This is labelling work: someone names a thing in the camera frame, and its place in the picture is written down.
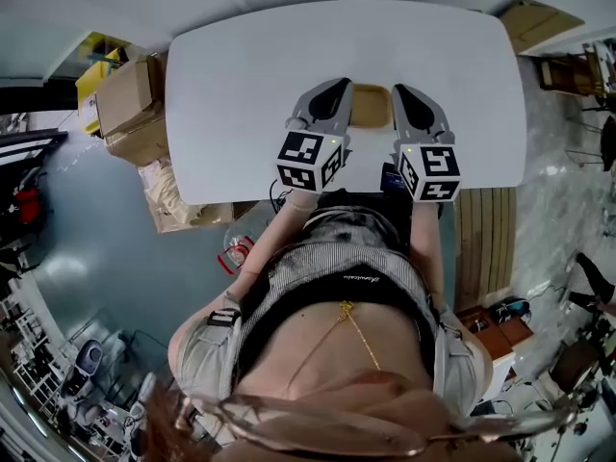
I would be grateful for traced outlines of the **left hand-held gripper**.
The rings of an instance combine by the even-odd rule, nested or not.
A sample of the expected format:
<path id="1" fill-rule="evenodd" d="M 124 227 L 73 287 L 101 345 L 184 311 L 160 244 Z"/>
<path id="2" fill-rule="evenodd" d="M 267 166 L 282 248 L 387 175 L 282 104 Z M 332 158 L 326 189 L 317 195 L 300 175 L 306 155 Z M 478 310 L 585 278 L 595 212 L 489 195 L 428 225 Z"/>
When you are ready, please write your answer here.
<path id="1" fill-rule="evenodd" d="M 275 160 L 283 186 L 322 193 L 346 165 L 353 90 L 351 80 L 342 77 L 325 81 L 299 97 Z"/>

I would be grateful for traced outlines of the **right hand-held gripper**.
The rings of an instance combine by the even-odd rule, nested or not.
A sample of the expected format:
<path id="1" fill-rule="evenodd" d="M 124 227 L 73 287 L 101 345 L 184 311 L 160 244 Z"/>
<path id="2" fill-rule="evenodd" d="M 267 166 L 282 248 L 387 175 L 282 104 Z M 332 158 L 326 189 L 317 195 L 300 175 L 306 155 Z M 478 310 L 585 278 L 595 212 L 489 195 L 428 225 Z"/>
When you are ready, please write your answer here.
<path id="1" fill-rule="evenodd" d="M 396 168 L 414 201 L 453 201 L 461 188 L 455 135 L 443 108 L 404 84 L 392 89 Z"/>

